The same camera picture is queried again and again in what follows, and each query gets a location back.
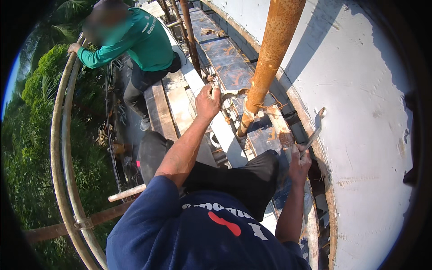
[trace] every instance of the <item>black trousers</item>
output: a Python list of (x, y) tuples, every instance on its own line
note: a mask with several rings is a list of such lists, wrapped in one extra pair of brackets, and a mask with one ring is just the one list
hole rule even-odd
[(181, 67), (180, 56), (178, 53), (173, 52), (175, 57), (171, 66), (164, 70), (158, 71), (144, 71), (138, 64), (132, 61), (132, 76), (124, 91), (123, 100), (136, 112), (141, 118), (146, 118), (148, 115), (146, 100), (144, 98), (144, 91), (156, 82), (162, 80), (168, 72), (176, 72)]
[[(145, 131), (140, 143), (140, 170), (149, 184), (173, 142), (154, 131)], [(279, 163), (276, 151), (268, 150), (241, 168), (215, 168), (195, 162), (183, 184), (185, 193), (221, 191), (241, 201), (257, 221), (262, 221), (267, 204), (276, 191)]]

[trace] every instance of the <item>green foliage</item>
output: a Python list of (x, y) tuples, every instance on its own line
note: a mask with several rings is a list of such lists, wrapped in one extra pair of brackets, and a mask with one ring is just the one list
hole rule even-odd
[[(98, 0), (55, 0), (47, 14), (35, 25), (22, 46), (20, 66), (30, 65), (30, 73), (38, 66), (42, 55), (56, 44), (76, 42), (84, 19), (91, 13)], [(134, 6), (132, 0), (124, 1)]]
[[(62, 222), (51, 178), (50, 130), (67, 47), (56, 45), (41, 57), (22, 94), (23, 82), (17, 84), (3, 120), (1, 158), (10, 200), (23, 230)], [(81, 69), (71, 121), (74, 174), (87, 215), (112, 207), (107, 198), (117, 192), (107, 146), (94, 143), (105, 120), (103, 73), (103, 69)], [(114, 224), (106, 222), (95, 228), (102, 248)], [(39, 242), (34, 248), (46, 268), (83, 268), (68, 237)]]

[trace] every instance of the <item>green long-sleeve shirt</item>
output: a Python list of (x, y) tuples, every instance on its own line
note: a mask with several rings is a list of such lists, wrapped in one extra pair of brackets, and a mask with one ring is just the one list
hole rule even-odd
[(148, 12), (130, 8), (132, 26), (123, 38), (114, 45), (104, 46), (96, 52), (80, 48), (78, 57), (89, 68), (97, 68), (128, 52), (144, 71), (168, 68), (174, 52), (162, 24)]

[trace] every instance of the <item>white curved surface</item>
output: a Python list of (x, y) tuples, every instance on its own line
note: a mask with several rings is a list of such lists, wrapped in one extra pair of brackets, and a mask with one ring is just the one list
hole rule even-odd
[[(262, 42), (270, 0), (212, 0)], [(338, 211), (335, 269), (377, 269), (402, 228), (411, 188), (406, 69), (384, 29), (353, 1), (306, 2), (281, 67), (319, 136)]]

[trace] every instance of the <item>red logo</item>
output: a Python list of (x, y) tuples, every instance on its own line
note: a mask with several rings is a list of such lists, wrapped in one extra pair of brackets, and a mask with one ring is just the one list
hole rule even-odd
[(211, 212), (211, 211), (209, 212), (209, 217), (212, 219), (212, 221), (216, 222), (217, 224), (227, 226), (228, 229), (230, 229), (230, 231), (235, 236), (239, 236), (241, 234), (241, 229), (237, 224), (228, 222), (228, 221), (224, 220), (223, 218), (216, 216), (216, 214)]

